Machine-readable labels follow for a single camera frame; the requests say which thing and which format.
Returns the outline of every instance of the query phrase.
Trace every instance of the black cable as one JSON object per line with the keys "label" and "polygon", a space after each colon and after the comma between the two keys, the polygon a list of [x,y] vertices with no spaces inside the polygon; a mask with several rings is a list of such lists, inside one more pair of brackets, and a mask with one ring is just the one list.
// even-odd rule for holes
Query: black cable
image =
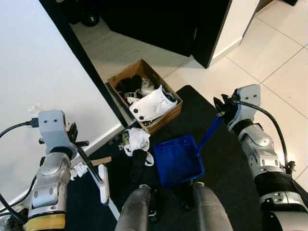
{"label": "black cable", "polygon": [[25,224],[26,222],[24,219],[14,210],[10,205],[6,202],[6,200],[3,198],[3,196],[0,194],[0,201],[5,206],[5,208],[22,224]]}
{"label": "black cable", "polygon": [[18,201],[16,201],[15,203],[11,204],[10,207],[13,207],[13,206],[15,206],[15,205],[17,205],[17,204],[23,202],[23,201],[30,195],[31,190],[32,190],[32,188],[33,188],[33,186],[34,186],[34,183],[35,183],[35,180],[36,180],[36,179],[37,179],[37,176],[35,175],[34,178],[32,179],[31,185],[30,185],[30,187],[29,187],[27,193],[26,193],[22,198],[20,198]]}
{"label": "black cable", "polygon": [[30,125],[30,121],[26,121],[26,122],[20,123],[20,124],[15,124],[15,125],[13,125],[13,126],[7,128],[7,129],[5,129],[4,131],[2,131],[2,132],[0,133],[0,138],[1,138],[2,136],[4,136],[6,133],[8,133],[9,131],[11,131],[11,130],[13,130],[13,129],[15,129],[15,128],[18,128],[18,127],[26,126],[26,125]]}
{"label": "black cable", "polygon": [[4,216],[7,216],[7,215],[11,215],[11,213],[1,213],[0,217],[4,217]]}
{"label": "black cable", "polygon": [[254,108],[262,113],[264,113],[265,115],[267,115],[267,117],[270,118],[270,120],[273,122],[277,132],[278,132],[278,136],[280,138],[280,141],[281,141],[281,145],[282,145],[282,150],[283,150],[283,156],[284,156],[284,167],[285,167],[285,171],[288,173],[288,174],[291,174],[292,173],[292,169],[289,168],[288,166],[288,154],[287,154],[287,148],[286,148],[286,145],[285,145],[285,141],[284,141],[284,138],[283,138],[283,134],[280,130],[280,127],[277,123],[277,121],[275,120],[275,118],[266,110],[264,110],[263,108],[259,107],[259,106],[256,106],[254,104],[251,104],[251,103],[246,103],[246,102],[243,102],[243,101],[237,101],[237,100],[232,100],[231,101],[232,103],[234,104],[241,104],[241,105],[244,105],[244,106],[247,106],[247,107],[251,107],[251,108]]}
{"label": "black cable", "polygon": [[[0,133],[0,138],[4,136],[6,133],[8,133],[9,131],[15,128],[18,128],[18,127],[26,126],[26,125],[31,125],[31,121],[26,121],[24,123],[16,124],[16,125],[13,125],[5,129],[4,131]],[[1,193],[0,193],[0,202],[4,205],[5,209],[7,209],[20,223],[25,224],[24,219],[14,209],[12,209],[12,207],[7,203],[7,201],[4,199]]]}

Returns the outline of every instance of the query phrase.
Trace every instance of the tiled floor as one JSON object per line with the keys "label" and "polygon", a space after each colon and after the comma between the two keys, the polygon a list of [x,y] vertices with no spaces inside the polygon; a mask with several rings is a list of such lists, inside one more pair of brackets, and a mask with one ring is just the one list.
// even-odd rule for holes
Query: tiled floor
{"label": "tiled floor", "polygon": [[[191,60],[166,77],[174,89],[192,85],[208,101],[232,94],[247,84],[261,85],[261,106],[277,119],[284,134],[288,159],[296,161],[294,177],[308,190],[308,8],[276,1],[253,19],[239,48],[209,69]],[[272,123],[261,113],[256,122],[282,149]]]}
{"label": "tiled floor", "polygon": [[[277,119],[289,160],[296,161],[294,177],[308,190],[308,8],[307,0],[292,7],[275,0],[253,19],[240,47],[204,69],[192,58],[128,38],[99,25],[72,26],[103,81],[140,58],[145,59],[174,90],[192,85],[208,101],[235,88],[261,85],[261,106]],[[272,123],[257,113],[255,122],[282,149]]]}

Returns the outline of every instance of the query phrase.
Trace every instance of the cardboard box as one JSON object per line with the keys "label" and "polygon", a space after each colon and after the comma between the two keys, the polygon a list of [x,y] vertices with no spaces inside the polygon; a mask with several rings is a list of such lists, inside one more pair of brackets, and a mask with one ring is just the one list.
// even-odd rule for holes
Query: cardboard box
{"label": "cardboard box", "polygon": [[175,99],[178,101],[178,104],[175,108],[169,111],[167,114],[161,116],[160,118],[156,119],[153,123],[148,126],[145,126],[142,122],[139,122],[141,127],[147,131],[149,134],[153,134],[157,130],[159,130],[163,125],[170,122],[174,119],[177,115],[181,112],[182,102],[183,100],[177,95],[177,93],[161,78],[151,67],[148,65],[143,59],[139,60],[133,65],[128,66],[125,68],[121,73],[116,76],[111,77],[108,79],[109,84],[111,85],[112,89],[116,92],[116,94],[120,97],[121,101],[124,105],[129,108],[127,102],[117,93],[116,87],[120,80],[125,78],[132,78],[134,75],[139,75],[141,77],[146,77],[150,79],[150,81],[155,85],[159,86],[162,85],[163,88],[167,92],[171,92]]}

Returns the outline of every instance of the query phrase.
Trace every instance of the black floor mat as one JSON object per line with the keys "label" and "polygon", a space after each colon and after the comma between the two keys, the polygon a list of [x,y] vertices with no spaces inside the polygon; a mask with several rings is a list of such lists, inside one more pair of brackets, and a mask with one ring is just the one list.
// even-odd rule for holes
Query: black floor mat
{"label": "black floor mat", "polygon": [[[181,114],[150,137],[153,147],[170,139],[193,135],[199,143],[215,119],[215,108],[191,86],[178,91],[183,99]],[[121,139],[113,140],[93,153],[91,159],[112,156],[108,164],[110,195],[119,211],[129,194],[139,184],[160,187],[156,167],[145,167],[139,184],[129,182],[131,158],[119,151]],[[220,125],[201,151],[205,175],[203,181],[224,205],[235,231],[260,231],[261,212],[258,194],[247,159],[237,137]],[[151,231],[194,231],[194,210],[184,212],[180,206],[180,190],[174,187],[159,190],[159,222],[150,224]],[[65,230],[114,230],[116,221],[108,207],[100,204],[98,189],[89,173],[68,185],[67,219]]]}

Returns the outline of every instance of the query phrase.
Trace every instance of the white wall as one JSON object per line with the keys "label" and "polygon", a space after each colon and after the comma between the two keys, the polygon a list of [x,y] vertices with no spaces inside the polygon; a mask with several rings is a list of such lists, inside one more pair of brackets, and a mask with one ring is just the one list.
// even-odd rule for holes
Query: white wall
{"label": "white wall", "polygon": [[[63,110],[67,122],[77,123],[78,140],[91,145],[122,127],[39,1],[2,1],[0,130],[29,120],[36,103]],[[0,192],[8,201],[29,187],[38,169],[45,153],[39,138],[38,128],[23,127],[0,139]]]}
{"label": "white wall", "polygon": [[259,0],[232,1],[213,59],[242,39],[258,3]]}

